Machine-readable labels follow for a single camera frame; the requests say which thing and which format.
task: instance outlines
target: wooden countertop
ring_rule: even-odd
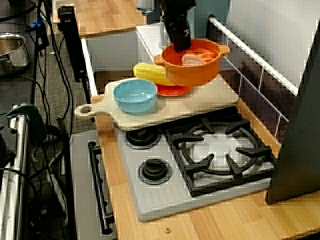
[[[133,31],[146,18],[136,0],[73,0],[80,38]]]
[[[101,96],[92,97],[97,103]],[[278,156],[279,142],[239,100],[239,113]],[[116,135],[108,116],[95,118],[119,240],[282,240],[320,232],[320,191],[267,205],[266,191],[164,217],[137,219]]]

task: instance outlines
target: screw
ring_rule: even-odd
[[[164,232],[165,232],[166,234],[169,234],[169,233],[171,233],[171,229],[167,227],[167,228],[164,230]]]

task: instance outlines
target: plate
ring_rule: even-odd
[[[161,85],[161,84],[156,84],[156,86],[157,86],[156,93],[160,96],[165,96],[165,97],[180,96],[194,89],[194,87],[192,86],[178,86],[178,85],[167,86],[167,85]]]

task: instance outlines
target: blue bowl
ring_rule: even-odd
[[[113,97],[122,111],[142,113],[155,105],[157,86],[148,80],[127,80],[119,83],[113,89]]]

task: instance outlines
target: corn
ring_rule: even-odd
[[[155,84],[175,86],[175,84],[166,78],[165,68],[163,66],[138,63],[133,68],[134,75],[139,79],[146,79]]]

